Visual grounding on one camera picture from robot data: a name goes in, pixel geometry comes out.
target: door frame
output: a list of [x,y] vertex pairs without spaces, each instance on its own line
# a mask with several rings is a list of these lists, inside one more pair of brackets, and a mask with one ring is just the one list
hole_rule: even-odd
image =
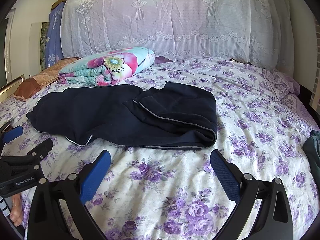
[[10,61],[10,37],[11,37],[12,22],[13,22],[15,11],[16,9],[10,10],[10,12],[5,18],[5,19],[8,19],[7,30],[5,33],[5,40],[4,40],[4,68],[5,68],[7,83],[10,83],[12,81],[11,61]]

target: dark green cloth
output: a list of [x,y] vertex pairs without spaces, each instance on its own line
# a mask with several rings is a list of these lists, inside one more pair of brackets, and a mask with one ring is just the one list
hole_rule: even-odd
[[312,130],[302,147],[310,163],[311,174],[320,188],[320,132]]

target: white bedsheet with purple flowers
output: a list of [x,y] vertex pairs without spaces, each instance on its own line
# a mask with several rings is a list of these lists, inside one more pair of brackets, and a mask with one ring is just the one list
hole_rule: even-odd
[[[173,151],[115,146],[97,139],[79,147],[62,136],[38,133],[26,113],[39,98],[81,85],[52,84],[27,102],[13,98],[0,105],[1,121],[15,118],[24,133],[4,148],[5,155],[24,155],[51,138],[53,149],[42,161],[49,180],[79,172],[106,149],[113,163],[92,201],[86,204],[109,240],[213,239],[235,204],[212,172],[209,156],[217,148],[242,172],[271,181],[280,177],[289,197],[294,239],[299,239],[319,212],[316,184],[302,150],[312,128],[318,130],[294,95],[298,84],[281,73],[221,58],[196,57],[153,65],[121,83],[144,90],[180,82],[211,91],[217,101],[218,139],[210,149]],[[23,225],[35,188],[23,192]],[[74,237],[79,233],[62,203]],[[250,231],[257,201],[240,239]]]

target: door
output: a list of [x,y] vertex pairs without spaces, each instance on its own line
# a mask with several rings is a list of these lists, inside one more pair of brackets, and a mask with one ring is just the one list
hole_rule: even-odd
[[8,20],[9,19],[5,19],[3,22],[0,23],[0,88],[7,84],[7,77],[5,75],[4,66],[4,42]]

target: tiled wall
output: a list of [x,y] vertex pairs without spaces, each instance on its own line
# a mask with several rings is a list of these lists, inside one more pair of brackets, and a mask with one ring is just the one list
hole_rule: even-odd
[[313,86],[312,96],[310,100],[311,107],[320,114],[320,24],[317,20],[315,20],[316,24],[316,34],[317,34],[317,43],[318,43],[318,60],[317,60],[317,72],[316,72],[316,80]]

